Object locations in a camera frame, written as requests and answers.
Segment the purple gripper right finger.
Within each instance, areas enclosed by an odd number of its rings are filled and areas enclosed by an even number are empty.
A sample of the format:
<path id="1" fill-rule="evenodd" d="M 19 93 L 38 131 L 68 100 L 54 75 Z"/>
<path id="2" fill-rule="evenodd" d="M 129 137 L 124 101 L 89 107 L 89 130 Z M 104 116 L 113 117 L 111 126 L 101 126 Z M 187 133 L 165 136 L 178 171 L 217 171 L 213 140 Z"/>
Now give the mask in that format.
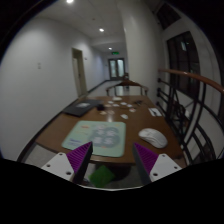
<path id="1" fill-rule="evenodd" d="M 181 170 L 167 154 L 156 154 L 138 143 L 133 144 L 132 153 L 143 185 Z"/>

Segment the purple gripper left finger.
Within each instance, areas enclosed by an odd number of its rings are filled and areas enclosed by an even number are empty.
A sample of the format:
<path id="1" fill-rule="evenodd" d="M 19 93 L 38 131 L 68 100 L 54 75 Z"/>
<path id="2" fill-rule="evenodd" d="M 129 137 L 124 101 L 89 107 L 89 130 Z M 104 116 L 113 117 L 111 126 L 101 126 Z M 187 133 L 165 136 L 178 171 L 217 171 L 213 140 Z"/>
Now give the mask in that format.
<path id="1" fill-rule="evenodd" d="M 93 152 L 93 145 L 88 142 L 71 152 L 59 152 L 42 169 L 75 184 L 81 184 Z"/>

